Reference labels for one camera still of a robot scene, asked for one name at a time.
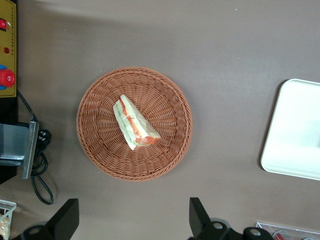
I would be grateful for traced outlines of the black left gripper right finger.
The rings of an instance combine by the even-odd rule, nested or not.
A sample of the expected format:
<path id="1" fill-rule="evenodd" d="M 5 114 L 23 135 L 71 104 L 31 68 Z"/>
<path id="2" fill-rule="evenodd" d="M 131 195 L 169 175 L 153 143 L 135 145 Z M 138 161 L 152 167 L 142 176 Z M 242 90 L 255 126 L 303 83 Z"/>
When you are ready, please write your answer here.
<path id="1" fill-rule="evenodd" d="M 198 197 L 189 199 L 190 240 L 242 240 L 243 235 L 234 231 L 221 218 L 210 218 Z"/>

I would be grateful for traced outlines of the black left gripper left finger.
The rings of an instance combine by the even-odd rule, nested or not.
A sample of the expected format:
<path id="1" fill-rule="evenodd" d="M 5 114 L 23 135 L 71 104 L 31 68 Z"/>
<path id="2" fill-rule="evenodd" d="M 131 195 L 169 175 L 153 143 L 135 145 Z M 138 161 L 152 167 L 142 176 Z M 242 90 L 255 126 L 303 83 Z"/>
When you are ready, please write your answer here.
<path id="1" fill-rule="evenodd" d="M 68 199 L 45 224 L 25 229 L 16 240 L 70 240 L 79 226 L 79 200 Z"/>

